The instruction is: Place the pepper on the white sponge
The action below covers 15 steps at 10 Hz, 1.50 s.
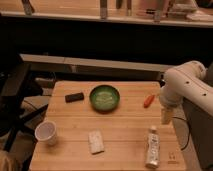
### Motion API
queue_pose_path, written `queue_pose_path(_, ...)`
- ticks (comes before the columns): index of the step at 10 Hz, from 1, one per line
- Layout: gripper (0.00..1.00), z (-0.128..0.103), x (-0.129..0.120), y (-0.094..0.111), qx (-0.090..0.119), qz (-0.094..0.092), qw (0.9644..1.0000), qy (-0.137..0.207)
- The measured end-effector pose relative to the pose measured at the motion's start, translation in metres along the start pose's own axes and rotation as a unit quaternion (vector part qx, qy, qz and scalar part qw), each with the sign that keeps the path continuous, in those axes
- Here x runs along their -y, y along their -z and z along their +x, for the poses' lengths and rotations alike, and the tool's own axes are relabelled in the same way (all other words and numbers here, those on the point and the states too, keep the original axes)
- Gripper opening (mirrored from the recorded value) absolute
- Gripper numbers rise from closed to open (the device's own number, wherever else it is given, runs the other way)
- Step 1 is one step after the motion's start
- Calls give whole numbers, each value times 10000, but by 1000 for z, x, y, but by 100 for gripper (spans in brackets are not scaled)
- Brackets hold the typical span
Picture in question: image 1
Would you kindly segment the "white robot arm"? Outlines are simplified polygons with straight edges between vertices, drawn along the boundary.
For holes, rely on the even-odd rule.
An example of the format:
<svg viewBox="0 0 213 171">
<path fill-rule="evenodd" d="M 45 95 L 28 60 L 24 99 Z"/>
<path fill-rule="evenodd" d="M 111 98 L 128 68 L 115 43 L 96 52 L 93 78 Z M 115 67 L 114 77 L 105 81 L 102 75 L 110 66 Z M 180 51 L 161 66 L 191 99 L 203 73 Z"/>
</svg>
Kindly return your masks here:
<svg viewBox="0 0 213 171">
<path fill-rule="evenodd" d="M 173 109 L 186 98 L 213 116 L 213 87 L 203 82 L 207 69 L 199 61 L 189 61 L 169 68 L 164 73 L 159 101 L 163 107 L 161 122 L 169 124 Z"/>
</svg>

